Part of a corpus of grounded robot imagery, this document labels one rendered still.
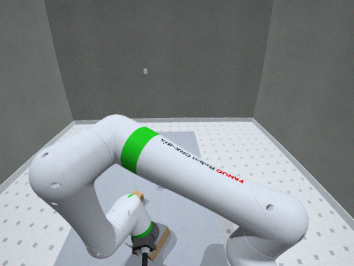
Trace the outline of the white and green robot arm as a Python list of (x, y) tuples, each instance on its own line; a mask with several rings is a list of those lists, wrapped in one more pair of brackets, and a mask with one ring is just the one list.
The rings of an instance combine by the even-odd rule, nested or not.
[(44, 148), (29, 168), (32, 190), (94, 258), (110, 257), (131, 235), (132, 254), (143, 255), (142, 266), (148, 266), (160, 232), (135, 194), (123, 195), (104, 214), (94, 182), (114, 164), (238, 225), (226, 244), (231, 266), (277, 266), (309, 227), (293, 195), (229, 173), (126, 116), (110, 115)]

